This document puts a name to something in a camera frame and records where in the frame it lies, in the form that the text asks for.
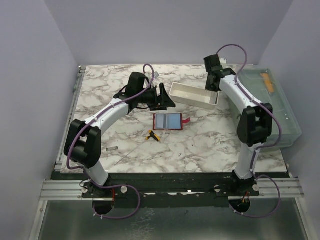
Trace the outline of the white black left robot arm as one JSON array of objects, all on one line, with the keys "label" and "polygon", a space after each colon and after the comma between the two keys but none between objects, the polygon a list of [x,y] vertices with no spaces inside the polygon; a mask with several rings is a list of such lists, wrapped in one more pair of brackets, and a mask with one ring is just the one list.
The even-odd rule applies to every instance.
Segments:
[{"label": "white black left robot arm", "polygon": [[155,72],[150,76],[132,72],[127,85],[114,95],[106,107],[86,120],[75,119],[70,124],[64,154],[68,162],[75,162],[95,182],[93,191],[101,198],[107,197],[111,191],[111,185],[107,182],[109,174],[100,162],[103,134],[140,104],[147,105],[150,111],[176,107],[164,84],[153,85],[156,76]]}]

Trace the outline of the white rectangular plastic tray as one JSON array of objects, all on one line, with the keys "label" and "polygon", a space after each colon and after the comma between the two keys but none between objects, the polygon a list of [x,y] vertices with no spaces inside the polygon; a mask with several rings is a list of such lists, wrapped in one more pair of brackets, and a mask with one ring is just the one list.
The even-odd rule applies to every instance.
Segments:
[{"label": "white rectangular plastic tray", "polygon": [[174,82],[169,91],[170,98],[177,103],[213,110],[219,101],[219,92]]}]

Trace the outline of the red card holder wallet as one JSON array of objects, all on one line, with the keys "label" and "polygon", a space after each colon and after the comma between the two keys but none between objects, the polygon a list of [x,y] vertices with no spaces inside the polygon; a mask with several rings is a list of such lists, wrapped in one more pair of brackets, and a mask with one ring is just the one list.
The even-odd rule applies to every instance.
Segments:
[{"label": "red card holder wallet", "polygon": [[155,113],[153,115],[154,131],[182,131],[191,118],[183,119],[181,113]]}]

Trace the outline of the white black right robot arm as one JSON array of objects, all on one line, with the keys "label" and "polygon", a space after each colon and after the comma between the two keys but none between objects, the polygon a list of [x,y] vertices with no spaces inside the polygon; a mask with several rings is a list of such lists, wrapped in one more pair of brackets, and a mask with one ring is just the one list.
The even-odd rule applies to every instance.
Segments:
[{"label": "white black right robot arm", "polygon": [[270,114],[273,107],[262,103],[244,87],[231,68],[223,68],[218,54],[204,58],[207,72],[205,89],[211,92],[224,92],[240,113],[237,136],[241,142],[240,154],[230,191],[241,196],[248,190],[248,185],[255,181],[254,168],[267,138],[272,133],[273,119]]}]

